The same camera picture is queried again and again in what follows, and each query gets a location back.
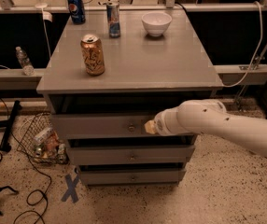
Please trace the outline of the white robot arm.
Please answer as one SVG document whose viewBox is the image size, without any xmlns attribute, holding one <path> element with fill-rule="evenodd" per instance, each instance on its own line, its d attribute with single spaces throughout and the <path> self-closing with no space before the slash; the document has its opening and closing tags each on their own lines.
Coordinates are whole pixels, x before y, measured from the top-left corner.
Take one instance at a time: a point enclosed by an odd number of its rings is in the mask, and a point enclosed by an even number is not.
<svg viewBox="0 0 267 224">
<path fill-rule="evenodd" d="M 267 158 L 267 119 L 229 114 L 215 99 L 188 100 L 145 123 L 147 133 L 162 136 L 210 134 Z"/>
</svg>

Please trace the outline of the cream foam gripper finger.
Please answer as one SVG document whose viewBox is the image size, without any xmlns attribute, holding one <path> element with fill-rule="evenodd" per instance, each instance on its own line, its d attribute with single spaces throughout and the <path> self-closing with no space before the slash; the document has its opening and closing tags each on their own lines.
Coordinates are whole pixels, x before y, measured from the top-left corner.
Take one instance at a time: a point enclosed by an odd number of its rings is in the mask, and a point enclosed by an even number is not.
<svg viewBox="0 0 267 224">
<path fill-rule="evenodd" d="M 155 134 L 157 132 L 155 122 L 153 120 L 149 120 L 148 122 L 146 122 L 144 127 L 147 133 Z"/>
</svg>

